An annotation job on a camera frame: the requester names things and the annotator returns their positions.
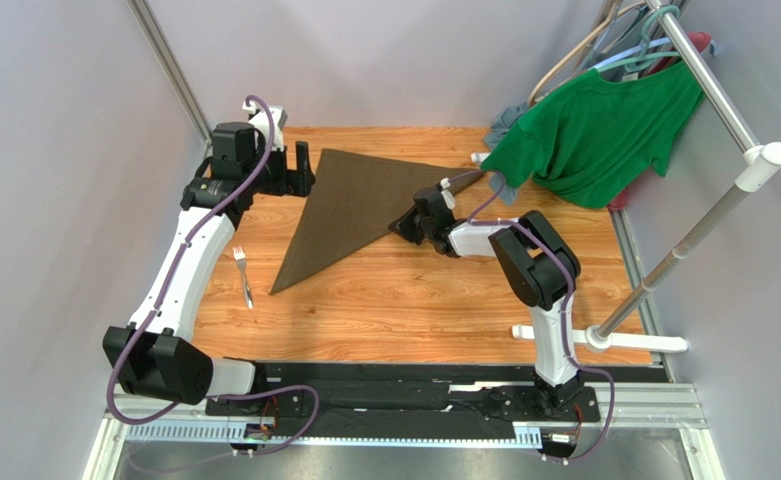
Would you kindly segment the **brown cloth napkin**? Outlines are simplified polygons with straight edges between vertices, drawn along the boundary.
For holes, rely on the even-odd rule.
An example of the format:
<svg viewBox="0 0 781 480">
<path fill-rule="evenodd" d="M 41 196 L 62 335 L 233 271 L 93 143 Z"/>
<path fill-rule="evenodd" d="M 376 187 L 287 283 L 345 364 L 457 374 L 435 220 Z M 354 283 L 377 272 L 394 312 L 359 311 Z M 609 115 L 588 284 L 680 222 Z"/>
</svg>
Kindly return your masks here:
<svg viewBox="0 0 781 480">
<path fill-rule="evenodd" d="M 389 234 L 420 190 L 447 178 L 457 195 L 482 176 L 473 168 L 324 149 L 270 293 L 279 294 Z"/>
</svg>

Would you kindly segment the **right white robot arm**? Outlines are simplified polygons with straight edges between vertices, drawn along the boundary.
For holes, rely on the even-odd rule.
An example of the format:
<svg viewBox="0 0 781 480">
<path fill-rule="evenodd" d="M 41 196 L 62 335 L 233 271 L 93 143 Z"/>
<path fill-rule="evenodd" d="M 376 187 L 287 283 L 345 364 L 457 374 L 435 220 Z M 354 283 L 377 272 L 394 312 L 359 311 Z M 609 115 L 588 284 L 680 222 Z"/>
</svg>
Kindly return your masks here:
<svg viewBox="0 0 781 480">
<path fill-rule="evenodd" d="M 583 388 L 572 342 L 572 305 L 578 258 L 539 211 L 502 220 L 457 219 L 446 186 L 427 187 L 413 205 L 391 221 L 404 240 L 429 243 L 444 256 L 493 257 L 517 299 L 529 308 L 534 362 L 533 405 L 553 416 L 568 408 Z"/>
</svg>

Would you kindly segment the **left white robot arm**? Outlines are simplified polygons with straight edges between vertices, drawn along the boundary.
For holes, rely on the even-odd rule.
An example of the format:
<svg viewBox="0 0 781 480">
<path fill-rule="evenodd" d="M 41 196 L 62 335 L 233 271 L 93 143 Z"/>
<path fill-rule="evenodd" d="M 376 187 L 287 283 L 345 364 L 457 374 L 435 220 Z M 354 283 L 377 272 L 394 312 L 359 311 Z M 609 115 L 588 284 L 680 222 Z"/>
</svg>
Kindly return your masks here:
<svg viewBox="0 0 781 480">
<path fill-rule="evenodd" d="M 253 362 L 214 359 L 191 339 L 216 262 L 254 196 L 306 197 L 315 183 L 306 143 L 297 143 L 289 168 L 283 125 L 254 117 L 214 128 L 212 153 L 183 190 L 176 233 L 153 286 L 127 326 L 104 335 L 125 393 L 196 405 L 251 391 Z"/>
</svg>

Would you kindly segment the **silver metal fork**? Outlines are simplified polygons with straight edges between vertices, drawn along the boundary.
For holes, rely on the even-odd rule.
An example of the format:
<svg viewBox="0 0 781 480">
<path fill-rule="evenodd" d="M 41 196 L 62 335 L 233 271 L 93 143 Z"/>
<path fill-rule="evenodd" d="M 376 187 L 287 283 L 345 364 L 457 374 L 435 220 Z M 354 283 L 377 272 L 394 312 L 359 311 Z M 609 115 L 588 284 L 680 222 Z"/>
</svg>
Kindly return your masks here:
<svg viewBox="0 0 781 480">
<path fill-rule="evenodd" d="M 251 287 L 247 278 L 247 258 L 241 246 L 233 247 L 233 258 L 240 274 L 242 284 L 243 298 L 248 309 L 254 308 L 254 301 Z"/>
</svg>

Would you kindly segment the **grey blue cloth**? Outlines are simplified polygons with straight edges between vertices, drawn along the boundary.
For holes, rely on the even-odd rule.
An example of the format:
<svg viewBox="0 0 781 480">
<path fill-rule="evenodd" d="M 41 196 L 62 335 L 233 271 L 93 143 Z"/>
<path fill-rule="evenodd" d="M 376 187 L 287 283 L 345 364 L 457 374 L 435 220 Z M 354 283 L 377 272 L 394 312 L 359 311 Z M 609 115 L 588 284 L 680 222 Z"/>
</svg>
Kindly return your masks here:
<svg viewBox="0 0 781 480">
<path fill-rule="evenodd" d="M 508 107 L 498 114 L 491 122 L 489 132 L 484 136 L 484 144 L 490 151 L 493 151 L 498 144 L 505 138 L 512 126 L 520 119 L 530 107 L 526 103 L 521 103 Z M 517 198 L 517 189 L 510 186 L 504 186 L 499 193 L 498 198 L 505 205 L 512 205 Z"/>
</svg>

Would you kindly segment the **beige clothes hanger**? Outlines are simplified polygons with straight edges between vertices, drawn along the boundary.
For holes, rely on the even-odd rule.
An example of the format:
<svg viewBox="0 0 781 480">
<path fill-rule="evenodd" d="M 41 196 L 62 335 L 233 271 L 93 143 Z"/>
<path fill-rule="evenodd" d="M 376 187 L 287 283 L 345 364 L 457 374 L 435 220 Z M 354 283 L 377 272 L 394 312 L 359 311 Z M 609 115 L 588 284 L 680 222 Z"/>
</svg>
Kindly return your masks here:
<svg viewBox="0 0 781 480">
<path fill-rule="evenodd" d="M 638 9 L 642 5 L 644 5 L 643 1 L 636 1 L 627 6 L 624 6 L 623 1 L 603 1 L 590 31 L 541 77 L 529 93 L 526 105 L 529 107 L 534 106 L 547 83 L 559 72 L 564 70 L 570 61 L 586 55 L 594 45 L 594 42 L 601 37 L 609 27 L 613 26 L 618 19 L 627 13 L 631 13 Z"/>
</svg>

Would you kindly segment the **green t-shirt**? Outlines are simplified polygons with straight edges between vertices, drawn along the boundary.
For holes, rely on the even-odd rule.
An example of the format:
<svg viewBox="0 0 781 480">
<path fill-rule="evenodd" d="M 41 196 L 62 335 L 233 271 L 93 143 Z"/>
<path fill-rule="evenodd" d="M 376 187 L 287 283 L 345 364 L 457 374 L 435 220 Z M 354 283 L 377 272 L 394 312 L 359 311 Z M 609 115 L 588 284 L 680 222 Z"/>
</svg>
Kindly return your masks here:
<svg viewBox="0 0 781 480">
<path fill-rule="evenodd" d="M 647 170 L 667 174 L 675 142 L 703 100 L 682 63 L 625 82 L 591 69 L 520 117 L 481 167 L 501 173 L 510 188 L 533 182 L 601 209 Z"/>
</svg>

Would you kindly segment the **teal clothes hanger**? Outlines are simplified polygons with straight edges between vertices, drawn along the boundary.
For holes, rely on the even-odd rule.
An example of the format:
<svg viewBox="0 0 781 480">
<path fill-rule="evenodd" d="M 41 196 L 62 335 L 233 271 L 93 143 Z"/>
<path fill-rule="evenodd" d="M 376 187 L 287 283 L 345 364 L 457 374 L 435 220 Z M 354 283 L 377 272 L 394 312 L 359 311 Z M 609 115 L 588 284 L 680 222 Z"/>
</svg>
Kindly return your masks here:
<svg viewBox="0 0 781 480">
<path fill-rule="evenodd" d="M 651 52 L 652 47 L 658 47 L 671 42 L 669 38 L 653 40 L 650 35 L 650 30 L 665 14 L 672 14 L 675 19 L 678 19 L 681 15 L 681 10 L 678 6 L 671 4 L 655 9 L 642 24 L 640 41 L 637 46 L 622 51 L 614 57 L 602 60 L 593 65 L 592 69 L 602 74 L 606 71 L 622 68 L 625 72 L 632 74 L 650 67 L 658 59 L 677 57 L 678 54 L 672 52 Z"/>
</svg>

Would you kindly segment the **light blue clothes hanger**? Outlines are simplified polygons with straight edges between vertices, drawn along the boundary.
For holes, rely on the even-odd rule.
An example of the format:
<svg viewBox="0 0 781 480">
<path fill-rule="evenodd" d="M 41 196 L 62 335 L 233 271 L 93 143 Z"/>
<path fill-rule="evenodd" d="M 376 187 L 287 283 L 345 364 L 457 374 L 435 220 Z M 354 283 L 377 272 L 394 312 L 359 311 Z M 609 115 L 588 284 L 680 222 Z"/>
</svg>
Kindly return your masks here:
<svg viewBox="0 0 781 480">
<path fill-rule="evenodd" d="M 627 65 L 638 65 L 639 69 L 643 69 L 645 68 L 646 64 L 652 60 L 677 56 L 677 53 L 672 52 L 653 52 L 654 48 L 667 46 L 670 43 L 671 39 L 668 37 L 652 40 L 646 46 L 636 46 L 622 51 L 608 59 L 602 60 L 601 62 L 593 65 L 592 69 L 598 71 L 599 73 Z"/>
</svg>

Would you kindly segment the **aluminium frame post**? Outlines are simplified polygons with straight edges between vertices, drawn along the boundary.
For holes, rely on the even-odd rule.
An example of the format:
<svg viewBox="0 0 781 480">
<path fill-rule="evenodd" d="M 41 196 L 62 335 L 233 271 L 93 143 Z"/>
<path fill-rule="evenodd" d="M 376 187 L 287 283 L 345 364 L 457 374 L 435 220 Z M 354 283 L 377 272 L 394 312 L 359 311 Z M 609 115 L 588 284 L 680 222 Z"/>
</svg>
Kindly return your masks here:
<svg viewBox="0 0 781 480">
<path fill-rule="evenodd" d="M 212 145 L 212 129 L 209 121 L 169 44 L 150 2 L 146 0 L 128 0 L 127 4 L 158 58 L 190 122 L 203 140 L 203 143 L 210 147 Z"/>
</svg>

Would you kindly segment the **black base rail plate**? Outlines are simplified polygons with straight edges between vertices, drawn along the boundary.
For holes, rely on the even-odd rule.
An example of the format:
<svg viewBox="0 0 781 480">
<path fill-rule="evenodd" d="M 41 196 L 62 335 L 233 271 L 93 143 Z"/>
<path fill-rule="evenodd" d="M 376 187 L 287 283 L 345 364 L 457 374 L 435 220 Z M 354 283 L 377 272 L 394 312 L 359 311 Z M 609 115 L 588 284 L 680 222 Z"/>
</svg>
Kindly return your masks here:
<svg viewBox="0 0 781 480">
<path fill-rule="evenodd" d="M 509 440 L 516 422 L 567 430 L 605 419 L 593 388 L 552 395 L 530 365 L 266 362 L 253 392 L 271 400 L 210 400 L 209 416 L 262 417 L 275 433 L 306 426 L 332 439 Z"/>
</svg>

